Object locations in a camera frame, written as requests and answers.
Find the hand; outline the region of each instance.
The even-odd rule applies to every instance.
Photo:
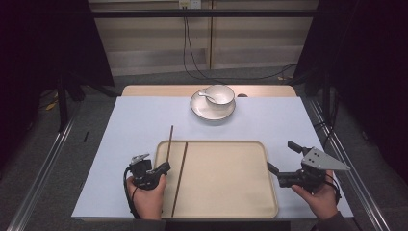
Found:
[[[326,174],[333,177],[332,170],[327,170]],[[326,181],[333,183],[333,179],[329,176],[326,176]],[[323,184],[313,194],[297,185],[292,185],[292,189],[309,204],[310,209],[319,219],[331,218],[339,212],[336,205],[335,191],[327,184]]]
[[[126,179],[127,189],[130,198],[132,198],[132,194],[136,190],[133,203],[140,218],[162,219],[163,195],[167,184],[166,177],[162,175],[159,180],[159,185],[151,191],[136,189],[132,181],[133,176]]]

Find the white tabletop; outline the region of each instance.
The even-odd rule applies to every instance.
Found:
[[[150,153],[168,140],[259,141],[268,160],[280,171],[300,169],[302,156],[287,147],[288,141],[321,149],[314,127],[298,97],[237,98],[234,113],[221,121],[195,115],[189,97],[118,97],[87,182],[72,217],[83,220],[133,218],[123,190],[123,172],[131,158]],[[273,176],[279,211],[274,219],[314,218],[309,206],[289,188],[280,188]],[[353,217],[345,196],[338,205]]]

